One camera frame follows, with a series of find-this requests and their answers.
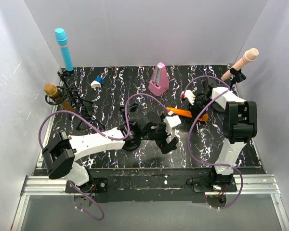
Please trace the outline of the orange microphone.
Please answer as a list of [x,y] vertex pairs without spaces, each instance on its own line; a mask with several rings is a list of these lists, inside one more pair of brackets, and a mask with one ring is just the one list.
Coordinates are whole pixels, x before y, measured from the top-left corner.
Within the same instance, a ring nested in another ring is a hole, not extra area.
[[[192,113],[190,110],[185,110],[185,109],[178,109],[178,108],[174,108],[174,107],[167,107],[168,110],[173,111],[176,115],[179,116],[184,116],[187,118],[192,118],[192,119],[196,119],[197,114],[196,113]],[[209,118],[208,113],[204,113],[199,119],[198,121],[201,122],[206,122]]]

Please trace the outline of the round base shock-mount stand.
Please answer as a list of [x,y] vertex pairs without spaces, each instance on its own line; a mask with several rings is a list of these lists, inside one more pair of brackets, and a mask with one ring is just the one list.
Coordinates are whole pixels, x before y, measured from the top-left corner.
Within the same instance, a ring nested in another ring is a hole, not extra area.
[[128,120],[126,120],[125,118],[125,107],[121,106],[119,111],[124,119],[124,124],[120,125],[118,127],[118,129],[121,131],[123,136],[127,135],[127,125],[130,126],[130,132],[129,132],[129,136],[128,138],[126,138],[125,144],[123,145],[123,150],[128,151],[128,152],[132,152],[135,151],[136,149],[139,148],[140,144],[141,144],[141,129],[140,126],[138,124],[138,120],[137,119],[131,119],[131,114],[134,113],[138,108],[138,104],[134,103],[131,106],[127,107],[127,111],[128,111]]

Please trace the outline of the beige microphone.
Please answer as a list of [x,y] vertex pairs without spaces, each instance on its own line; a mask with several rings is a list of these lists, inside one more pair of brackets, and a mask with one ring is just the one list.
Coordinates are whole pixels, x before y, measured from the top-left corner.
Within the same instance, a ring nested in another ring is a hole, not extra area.
[[243,54],[243,56],[229,69],[227,70],[221,80],[226,81],[231,76],[236,75],[239,73],[239,70],[241,70],[245,65],[247,65],[250,62],[253,62],[259,55],[259,51],[256,48],[251,48]]

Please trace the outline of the gold microphone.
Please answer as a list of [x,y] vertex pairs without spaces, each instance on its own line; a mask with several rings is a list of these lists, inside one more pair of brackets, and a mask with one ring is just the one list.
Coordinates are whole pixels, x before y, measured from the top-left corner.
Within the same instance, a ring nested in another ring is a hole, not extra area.
[[61,92],[61,87],[47,83],[44,85],[45,102],[49,105],[59,105],[63,110],[75,112],[71,104],[66,100],[67,95]]

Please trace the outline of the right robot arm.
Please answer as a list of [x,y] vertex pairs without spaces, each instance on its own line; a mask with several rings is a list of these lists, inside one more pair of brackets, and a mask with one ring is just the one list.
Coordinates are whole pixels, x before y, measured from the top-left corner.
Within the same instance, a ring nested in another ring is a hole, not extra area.
[[245,101],[231,91],[225,82],[223,87],[212,85],[209,79],[203,81],[203,93],[195,96],[184,89],[182,99],[187,99],[191,109],[198,110],[197,121],[213,103],[224,109],[222,132],[224,142],[218,159],[211,164],[210,185],[230,185],[236,160],[246,144],[257,134],[257,104]]

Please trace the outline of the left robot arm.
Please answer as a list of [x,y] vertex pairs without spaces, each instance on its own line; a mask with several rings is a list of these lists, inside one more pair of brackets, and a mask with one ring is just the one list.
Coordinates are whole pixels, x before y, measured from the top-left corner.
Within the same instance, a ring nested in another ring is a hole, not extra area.
[[142,141],[154,141],[161,152],[167,154],[177,148],[178,138],[174,137],[170,142],[167,142],[167,138],[180,125],[177,115],[159,116],[149,112],[102,133],[69,137],[65,132],[60,132],[42,150],[48,177],[52,180],[66,178],[83,188],[93,183],[93,178],[77,160],[111,150],[131,152],[138,149]]

